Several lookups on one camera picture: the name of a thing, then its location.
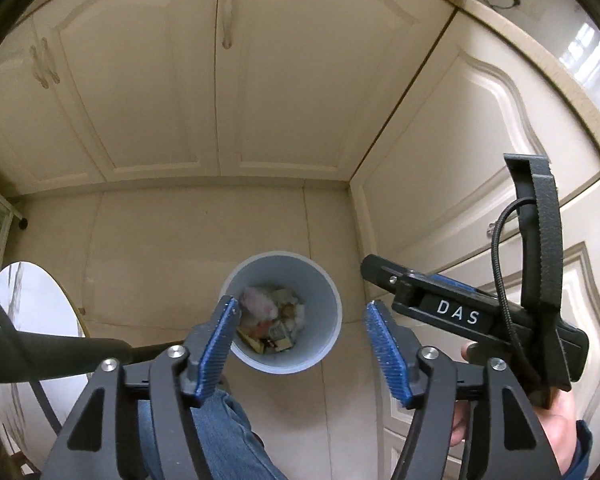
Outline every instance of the metal bolt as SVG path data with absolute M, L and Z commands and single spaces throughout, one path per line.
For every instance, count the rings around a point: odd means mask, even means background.
M 491 368 L 499 372 L 507 368 L 506 362 L 504 362 L 502 359 L 498 359 L 497 357 L 492 357 L 491 359 L 489 359 L 489 365 L 491 366 Z
M 184 355 L 184 346 L 182 345 L 174 345 L 170 346 L 167 350 L 167 355 L 172 359 L 177 359 L 178 357 L 182 357 Z
M 425 359 L 437 359 L 440 355 L 437 348 L 433 348 L 433 346 L 425 346 L 422 349 L 422 357 Z
M 104 361 L 100 365 L 100 368 L 102 368 L 106 372 L 112 372 L 113 370 L 118 368 L 118 361 L 116 359 L 104 359 Z

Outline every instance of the blue jeans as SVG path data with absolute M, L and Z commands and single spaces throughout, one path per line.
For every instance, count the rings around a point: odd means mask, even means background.
M 287 480 L 251 431 L 242 406 L 222 390 L 191 409 L 200 444 L 214 480 Z M 138 402 L 140 446 L 144 466 L 154 480 L 164 480 L 155 447 L 151 405 Z

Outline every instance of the handle grip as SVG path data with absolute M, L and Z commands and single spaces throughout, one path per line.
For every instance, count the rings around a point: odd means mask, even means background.
M 36 81 L 40 83 L 40 85 L 42 86 L 42 88 L 44 88 L 45 90 L 49 88 L 49 82 L 46 80 L 46 78 L 43 75 L 43 69 L 42 69 L 42 63 L 40 63 L 40 57 L 38 56 L 38 51 L 36 50 L 36 48 L 31 45 L 30 49 L 29 49 L 29 53 L 31 54 L 31 59 L 33 59 L 33 67 L 32 67 L 32 73 L 33 73 L 33 77 L 36 78 Z
M 56 69 L 56 62 L 54 60 L 53 55 L 51 54 L 51 50 L 49 49 L 49 44 L 46 38 L 42 38 L 40 41 L 42 44 L 42 51 L 45 56 L 45 65 L 46 71 L 51 76 L 51 79 L 54 83 L 58 84 L 60 82 L 60 77 L 58 76 L 58 70 Z
M 229 50 L 233 44 L 232 28 L 234 24 L 234 0 L 224 0 L 222 6 L 222 47 Z

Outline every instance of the trash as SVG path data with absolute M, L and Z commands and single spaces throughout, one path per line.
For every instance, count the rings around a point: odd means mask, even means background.
M 289 350 L 294 343 L 291 340 L 289 330 L 286 329 L 285 324 L 281 320 L 277 320 L 271 325 L 267 340 L 269 348 L 273 348 L 276 352 L 282 352 L 283 350 Z
M 237 329 L 238 334 L 242 340 L 247 343 L 251 348 L 253 348 L 256 353 L 264 354 L 264 343 L 260 339 L 254 339 L 253 337 L 249 337 L 249 335 L 240 327 Z
M 238 334 L 258 354 L 282 352 L 296 344 L 306 319 L 304 304 L 292 290 L 248 286 L 239 301 Z

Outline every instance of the black hose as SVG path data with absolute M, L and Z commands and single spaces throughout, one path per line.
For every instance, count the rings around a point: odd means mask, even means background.
M 511 341 L 511 345 L 513 346 L 513 353 L 515 355 L 516 361 L 522 369 L 522 372 L 526 375 L 526 378 L 532 384 L 540 384 L 540 375 L 538 374 L 536 369 L 533 368 L 533 366 L 529 362 L 529 359 L 527 359 L 525 351 L 522 348 L 522 343 L 520 343 L 518 333 L 516 332 L 516 329 L 513 326 L 511 312 L 509 311 L 509 302 L 507 301 L 507 291 L 504 287 L 504 280 L 502 279 L 502 270 L 500 269 L 499 251 L 500 234 L 502 233 L 502 229 L 504 227 L 504 223 L 507 221 L 507 218 L 520 206 L 533 205 L 535 203 L 536 199 L 534 198 L 519 198 L 517 200 L 514 200 L 509 205 L 507 205 L 506 208 L 504 208 L 504 211 L 500 214 L 495 224 L 493 225 L 493 237 L 491 238 L 491 267 L 493 267 L 493 281 L 496 285 L 498 302 L 500 303 L 502 317 L 504 318 L 505 324 L 507 325 L 507 332 L 509 333 L 509 339 Z
M 35 370 L 35 362 L 29 355 L 29 352 L 27 352 L 27 349 L 25 348 L 24 344 L 22 343 L 22 339 L 20 338 L 20 334 L 13 326 L 11 319 L 9 319 L 9 316 L 7 316 L 7 313 L 2 309 L 1 306 L 0 328 L 4 332 L 5 337 L 9 340 L 11 345 L 16 349 L 19 357 L 22 359 L 24 364 L 27 367 L 30 367 L 33 370 Z M 45 414 L 46 420 L 48 420 L 49 424 L 51 425 L 51 428 L 54 430 L 54 433 L 59 434 L 60 430 L 62 429 L 62 424 L 60 424 L 58 416 L 56 415 L 56 412 L 51 406 L 51 403 L 49 402 L 49 399 L 46 396 L 42 384 L 40 384 L 40 381 L 38 380 L 30 380 L 29 386 L 31 386 L 33 394 L 35 395 L 36 400 L 38 401 L 40 408 L 42 409 L 42 412 Z

